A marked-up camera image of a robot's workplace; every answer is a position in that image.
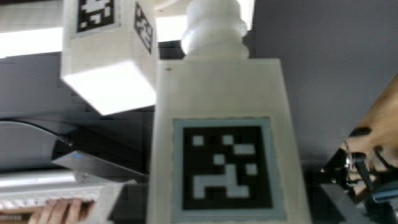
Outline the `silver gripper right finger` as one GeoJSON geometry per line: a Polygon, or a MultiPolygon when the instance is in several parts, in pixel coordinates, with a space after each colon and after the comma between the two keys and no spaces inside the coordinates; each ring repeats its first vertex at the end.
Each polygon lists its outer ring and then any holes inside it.
{"type": "Polygon", "coordinates": [[[335,184],[307,185],[312,224],[374,224],[335,184]]]}

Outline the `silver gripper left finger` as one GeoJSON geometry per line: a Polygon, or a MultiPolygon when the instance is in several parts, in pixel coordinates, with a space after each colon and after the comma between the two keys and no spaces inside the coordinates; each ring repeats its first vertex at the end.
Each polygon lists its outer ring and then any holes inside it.
{"type": "Polygon", "coordinates": [[[122,186],[108,215],[111,224],[145,224],[147,195],[147,183],[122,186]]]}

